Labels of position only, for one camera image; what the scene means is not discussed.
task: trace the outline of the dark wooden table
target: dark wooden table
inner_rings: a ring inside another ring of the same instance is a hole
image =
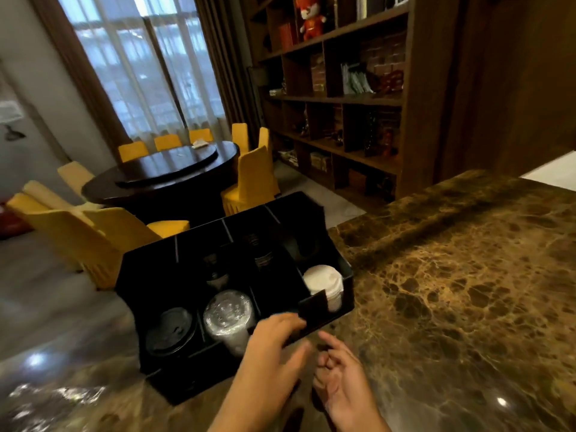
[[[171,148],[110,168],[84,185],[82,194],[92,203],[123,207],[144,223],[204,224],[224,216],[220,192],[236,182],[238,154],[230,141]]]

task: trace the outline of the brown marble counter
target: brown marble counter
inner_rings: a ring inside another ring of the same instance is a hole
[[[394,432],[576,430],[576,192],[468,172],[330,234],[355,270],[356,309],[327,329],[362,360]],[[104,385],[93,404],[38,405],[59,407],[66,430],[202,431],[229,386],[167,405],[137,372],[128,313],[50,348],[61,359],[41,375],[25,355],[4,364],[0,394]],[[329,430],[312,373],[274,429],[303,408],[300,430]],[[1,430],[18,430],[24,399],[5,399]]]

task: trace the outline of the brown curtain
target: brown curtain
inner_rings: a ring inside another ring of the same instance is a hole
[[[121,163],[118,146],[131,143],[114,107],[90,64],[80,40],[58,0],[29,0],[84,100],[114,158]]]
[[[255,146],[259,133],[256,105],[244,75],[230,0],[195,1],[226,119],[229,124],[247,123],[250,139]]]

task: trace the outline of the black lid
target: black lid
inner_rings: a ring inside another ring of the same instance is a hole
[[[163,312],[158,324],[146,333],[146,350],[153,356],[167,356],[181,348],[196,331],[197,321],[183,307]]]

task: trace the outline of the sheer curtain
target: sheer curtain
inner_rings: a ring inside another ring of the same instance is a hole
[[[194,0],[59,0],[128,136],[228,136]]]

